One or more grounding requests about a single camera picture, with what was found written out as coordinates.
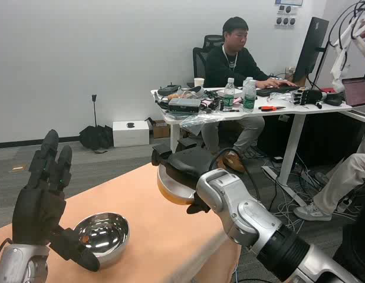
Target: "computer monitor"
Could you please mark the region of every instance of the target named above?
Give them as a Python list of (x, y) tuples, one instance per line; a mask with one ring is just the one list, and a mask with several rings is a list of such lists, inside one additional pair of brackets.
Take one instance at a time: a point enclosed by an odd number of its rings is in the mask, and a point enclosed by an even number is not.
[(312, 17), (292, 82), (298, 83), (313, 72), (318, 54), (325, 52), (325, 48), (321, 46), (324, 42), (328, 25), (328, 21)]

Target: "orange tablecloth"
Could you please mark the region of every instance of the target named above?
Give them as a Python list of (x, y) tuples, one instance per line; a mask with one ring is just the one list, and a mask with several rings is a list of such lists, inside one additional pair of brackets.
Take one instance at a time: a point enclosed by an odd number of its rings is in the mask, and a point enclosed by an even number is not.
[[(230, 281), (241, 247), (227, 238), (212, 211), (188, 215), (187, 206), (167, 201), (157, 188), (156, 170), (147, 164), (67, 200), (62, 227), (115, 212), (128, 220), (130, 240), (115, 265), (96, 273), (50, 251), (47, 282)], [(0, 244), (11, 236), (10, 225), (1, 228)]]

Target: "red tool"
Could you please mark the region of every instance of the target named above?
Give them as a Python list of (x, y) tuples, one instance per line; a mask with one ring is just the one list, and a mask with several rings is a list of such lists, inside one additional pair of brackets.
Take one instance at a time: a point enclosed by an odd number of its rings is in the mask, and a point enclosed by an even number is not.
[(286, 107), (284, 107), (284, 106), (260, 106), (260, 107), (258, 107), (258, 109), (260, 109), (263, 112), (275, 111), (275, 110), (283, 109), (283, 108), (286, 108)]

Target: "black sweatshirt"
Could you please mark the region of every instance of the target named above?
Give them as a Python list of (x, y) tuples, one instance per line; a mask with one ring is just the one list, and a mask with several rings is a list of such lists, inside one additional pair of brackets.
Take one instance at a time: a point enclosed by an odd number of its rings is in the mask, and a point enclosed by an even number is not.
[[(234, 62), (236, 56), (229, 56), (229, 62)], [(247, 77), (253, 77), (257, 81), (265, 81), (268, 76), (262, 72), (246, 48), (238, 53), (235, 71), (229, 68), (224, 56), (222, 46), (215, 47), (207, 56), (205, 87), (225, 87), (228, 78), (235, 79), (235, 86), (242, 87)]]

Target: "baseboard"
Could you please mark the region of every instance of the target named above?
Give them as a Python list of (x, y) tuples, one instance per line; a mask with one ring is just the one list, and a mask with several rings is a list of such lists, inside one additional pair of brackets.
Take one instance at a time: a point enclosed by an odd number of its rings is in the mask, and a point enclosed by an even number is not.
[[(66, 143), (66, 142), (77, 142), (77, 137), (60, 137), (59, 142), (60, 143)], [(6, 148), (6, 147), (18, 147), (18, 146), (35, 146), (37, 144), (42, 144), (43, 140), (22, 140), (22, 141), (9, 141), (7, 143), (0, 143), (0, 149)]]

